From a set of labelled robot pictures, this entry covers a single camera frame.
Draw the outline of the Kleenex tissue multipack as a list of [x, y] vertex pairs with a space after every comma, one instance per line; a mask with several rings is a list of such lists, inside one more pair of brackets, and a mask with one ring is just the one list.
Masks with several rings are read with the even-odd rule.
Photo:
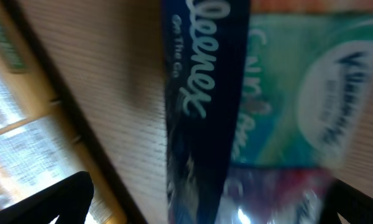
[[373, 1], [163, 1], [169, 223], [320, 223], [373, 84]]

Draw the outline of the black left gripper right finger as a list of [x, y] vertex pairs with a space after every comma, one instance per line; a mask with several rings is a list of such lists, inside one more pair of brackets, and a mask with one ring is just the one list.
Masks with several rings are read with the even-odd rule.
[[373, 224], [373, 198], [336, 179], [324, 199], [320, 224]]

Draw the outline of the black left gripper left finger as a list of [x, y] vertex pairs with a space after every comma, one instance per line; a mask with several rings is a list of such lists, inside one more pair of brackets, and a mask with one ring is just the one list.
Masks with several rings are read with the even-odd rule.
[[0, 211], [0, 224], [84, 224], [94, 195], [87, 171], [80, 171]]

